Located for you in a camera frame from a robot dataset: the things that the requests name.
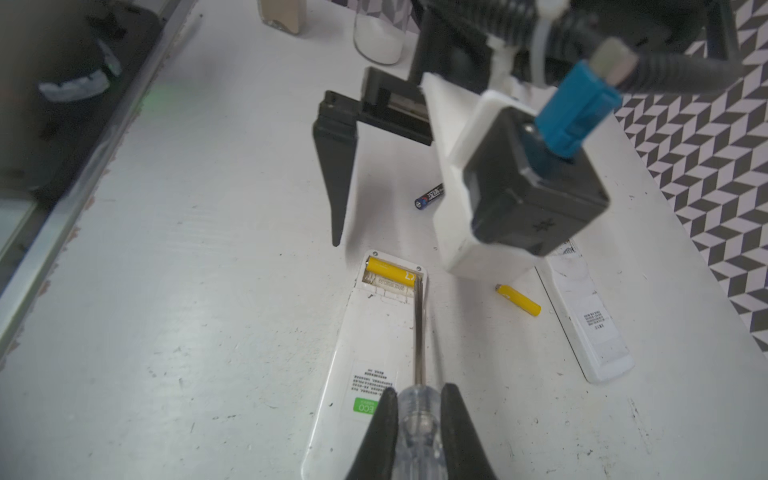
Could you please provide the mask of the yellow AAA battery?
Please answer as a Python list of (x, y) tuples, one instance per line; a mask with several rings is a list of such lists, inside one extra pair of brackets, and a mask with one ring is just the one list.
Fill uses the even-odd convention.
[(366, 271), (409, 288), (414, 287), (417, 277), (412, 271), (375, 256), (370, 256), (366, 261)]
[(540, 315), (542, 307), (509, 285), (498, 284), (495, 291), (533, 317)]

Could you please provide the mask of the clear-handled screwdriver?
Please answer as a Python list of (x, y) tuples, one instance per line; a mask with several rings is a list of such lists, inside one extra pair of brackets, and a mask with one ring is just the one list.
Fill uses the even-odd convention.
[(424, 288), (414, 280), (414, 384), (398, 393), (394, 479), (447, 479), (440, 394), (426, 382)]

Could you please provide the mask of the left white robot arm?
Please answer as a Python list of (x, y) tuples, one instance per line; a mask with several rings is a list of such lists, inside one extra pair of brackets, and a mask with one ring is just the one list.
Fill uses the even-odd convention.
[(719, 93), (743, 73), (727, 1), (571, 1), (553, 19), (533, 1), (415, 1), (412, 10), (420, 32), (408, 77), (370, 67), (359, 99), (330, 91), (319, 106), (313, 139), (334, 245), (358, 124), (433, 142), (427, 74), (471, 93), (493, 78), (555, 88), (538, 114), (494, 114), (459, 173), (473, 239), (544, 256), (609, 206), (582, 145), (623, 94)]

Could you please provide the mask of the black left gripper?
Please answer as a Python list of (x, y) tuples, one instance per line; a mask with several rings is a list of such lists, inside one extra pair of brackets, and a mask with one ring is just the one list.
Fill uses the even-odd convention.
[(358, 101), (326, 91), (312, 134), (331, 210), (331, 240), (341, 243), (354, 160), (358, 120), (429, 146), (433, 137), (425, 98), (418, 86), (375, 67), (364, 73)]

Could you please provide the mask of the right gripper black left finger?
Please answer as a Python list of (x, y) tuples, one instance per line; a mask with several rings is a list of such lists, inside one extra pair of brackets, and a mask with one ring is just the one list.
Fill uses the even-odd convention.
[(392, 478), (398, 420), (397, 392), (394, 388), (387, 387), (379, 399), (377, 409), (346, 476), (347, 480)]

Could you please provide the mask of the white remote with green buttons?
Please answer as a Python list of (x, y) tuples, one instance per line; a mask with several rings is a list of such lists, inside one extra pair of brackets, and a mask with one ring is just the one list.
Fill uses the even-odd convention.
[(413, 288), (369, 271), (370, 260), (428, 278), (416, 263), (380, 250), (365, 253), (315, 412), (303, 479), (345, 478), (383, 391), (413, 384)]

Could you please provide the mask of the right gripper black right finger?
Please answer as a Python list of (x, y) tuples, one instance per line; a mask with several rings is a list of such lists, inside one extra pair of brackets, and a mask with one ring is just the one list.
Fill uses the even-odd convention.
[(440, 400), (441, 437), (448, 479), (496, 479), (458, 386), (446, 383)]

